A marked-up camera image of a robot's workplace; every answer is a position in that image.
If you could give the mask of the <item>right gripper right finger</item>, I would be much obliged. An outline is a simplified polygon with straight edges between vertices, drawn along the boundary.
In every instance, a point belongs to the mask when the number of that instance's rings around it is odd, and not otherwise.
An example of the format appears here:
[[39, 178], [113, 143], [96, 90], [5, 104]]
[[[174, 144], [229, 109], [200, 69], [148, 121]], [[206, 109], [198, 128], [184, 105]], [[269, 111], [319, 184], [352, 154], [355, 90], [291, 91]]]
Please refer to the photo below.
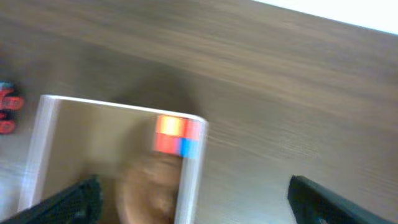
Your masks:
[[290, 178], [287, 199], [297, 224], [393, 224], [302, 175]]

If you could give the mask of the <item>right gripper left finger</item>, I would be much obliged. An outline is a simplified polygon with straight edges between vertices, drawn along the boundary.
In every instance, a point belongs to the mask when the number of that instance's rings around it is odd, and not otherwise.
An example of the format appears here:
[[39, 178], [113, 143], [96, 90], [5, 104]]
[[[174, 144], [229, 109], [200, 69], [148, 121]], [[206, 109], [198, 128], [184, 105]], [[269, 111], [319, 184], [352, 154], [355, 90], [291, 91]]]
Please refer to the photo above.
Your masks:
[[97, 176], [82, 180], [1, 224], [96, 224], [103, 209]]

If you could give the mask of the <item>brown plush toy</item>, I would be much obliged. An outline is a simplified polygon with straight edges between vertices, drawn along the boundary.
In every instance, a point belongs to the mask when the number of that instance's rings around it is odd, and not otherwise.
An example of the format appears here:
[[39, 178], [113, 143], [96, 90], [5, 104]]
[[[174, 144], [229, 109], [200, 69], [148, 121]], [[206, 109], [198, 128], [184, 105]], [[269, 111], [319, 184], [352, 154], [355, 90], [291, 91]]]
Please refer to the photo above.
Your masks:
[[118, 184], [121, 223], [173, 224], [183, 159], [150, 152], [130, 162]]

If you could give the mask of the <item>colourful puzzle cube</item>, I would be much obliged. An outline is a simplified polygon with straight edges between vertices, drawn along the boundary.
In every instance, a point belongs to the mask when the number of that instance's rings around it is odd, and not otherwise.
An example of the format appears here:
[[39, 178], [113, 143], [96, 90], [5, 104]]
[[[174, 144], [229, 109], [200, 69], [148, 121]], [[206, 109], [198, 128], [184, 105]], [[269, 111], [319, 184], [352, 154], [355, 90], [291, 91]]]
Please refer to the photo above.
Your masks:
[[154, 150], [189, 159], [196, 159], [201, 139], [201, 122], [168, 115], [157, 118]]

